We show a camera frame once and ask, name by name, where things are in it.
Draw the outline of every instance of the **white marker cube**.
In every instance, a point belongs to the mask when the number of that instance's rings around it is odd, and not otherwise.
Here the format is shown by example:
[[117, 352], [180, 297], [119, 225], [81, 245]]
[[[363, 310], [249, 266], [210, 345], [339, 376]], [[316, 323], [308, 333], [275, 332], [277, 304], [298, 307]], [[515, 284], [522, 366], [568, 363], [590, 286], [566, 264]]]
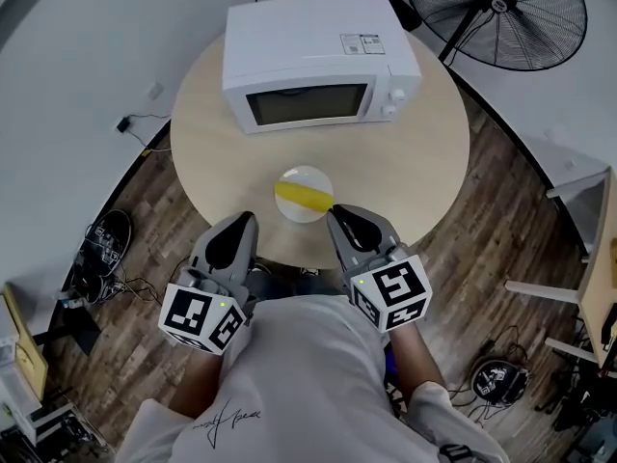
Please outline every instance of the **white marker cube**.
[[231, 297], [169, 284], [158, 327], [187, 346], [222, 355], [245, 320]]
[[351, 302], [380, 332], [420, 319], [433, 290], [418, 256], [392, 262], [351, 279]]

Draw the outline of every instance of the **microwave top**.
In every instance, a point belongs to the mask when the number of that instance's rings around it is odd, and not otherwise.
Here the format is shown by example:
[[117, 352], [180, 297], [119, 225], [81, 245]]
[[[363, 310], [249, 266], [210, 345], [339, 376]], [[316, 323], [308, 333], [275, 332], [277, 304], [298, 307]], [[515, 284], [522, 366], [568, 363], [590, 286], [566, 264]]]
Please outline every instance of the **microwave top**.
[[352, 65], [419, 75], [388, 0], [269, 0], [228, 11], [224, 85], [274, 70]]

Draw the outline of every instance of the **microwave knob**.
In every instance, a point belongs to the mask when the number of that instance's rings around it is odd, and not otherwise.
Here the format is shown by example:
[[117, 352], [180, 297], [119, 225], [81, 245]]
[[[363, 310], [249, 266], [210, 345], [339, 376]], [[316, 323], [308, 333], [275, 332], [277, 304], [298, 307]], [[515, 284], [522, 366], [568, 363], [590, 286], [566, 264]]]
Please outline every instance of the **microwave knob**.
[[407, 95], [405, 95], [405, 92], [402, 89], [395, 89], [389, 93], [389, 98], [392, 101], [405, 101], [406, 97]]
[[387, 104], [382, 106], [382, 115], [384, 117], [391, 117], [396, 113], [396, 106], [393, 104]]

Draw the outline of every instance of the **fan grille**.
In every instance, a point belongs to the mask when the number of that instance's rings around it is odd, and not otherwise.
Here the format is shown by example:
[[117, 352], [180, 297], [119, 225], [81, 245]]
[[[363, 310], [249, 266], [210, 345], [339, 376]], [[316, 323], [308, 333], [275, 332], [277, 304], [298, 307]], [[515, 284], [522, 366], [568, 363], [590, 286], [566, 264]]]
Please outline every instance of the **fan grille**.
[[[411, 0], [424, 23], [449, 41], [474, 0]], [[516, 0], [497, 13], [478, 12], [456, 44], [486, 64], [515, 70], [552, 68], [580, 48], [587, 29], [584, 0]]]

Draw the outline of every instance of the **floor plank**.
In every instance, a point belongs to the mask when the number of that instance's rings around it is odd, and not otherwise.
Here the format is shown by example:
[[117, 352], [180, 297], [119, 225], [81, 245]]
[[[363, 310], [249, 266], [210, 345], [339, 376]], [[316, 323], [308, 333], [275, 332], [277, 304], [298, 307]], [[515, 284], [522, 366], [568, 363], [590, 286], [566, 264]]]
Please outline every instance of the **floor plank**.
[[[461, 94], [471, 138], [468, 173], [454, 205], [414, 245], [434, 290], [419, 326], [455, 389], [485, 341], [517, 325], [533, 377], [514, 406], [480, 422], [513, 462], [556, 462], [574, 436], [554, 433], [553, 417], [533, 407], [550, 393], [550, 374], [560, 366], [544, 338], [572, 340], [576, 308], [512, 294], [503, 283], [576, 287], [583, 272], [580, 251], [524, 156], [478, 104]], [[146, 278], [162, 297], [172, 273], [208, 228], [184, 194], [171, 156], [149, 156], [115, 207], [129, 212], [135, 224], [123, 262], [128, 279]], [[169, 400], [188, 355], [187, 348], [172, 345], [157, 329], [158, 311], [155, 302], [125, 293], [92, 307], [102, 334], [90, 358], [72, 340], [54, 344], [50, 376], [74, 388], [73, 401], [114, 447], [143, 399]], [[508, 330], [496, 350], [507, 349], [515, 336]], [[459, 404], [468, 400], [465, 394], [456, 397]], [[462, 410], [477, 417], [479, 404]]]

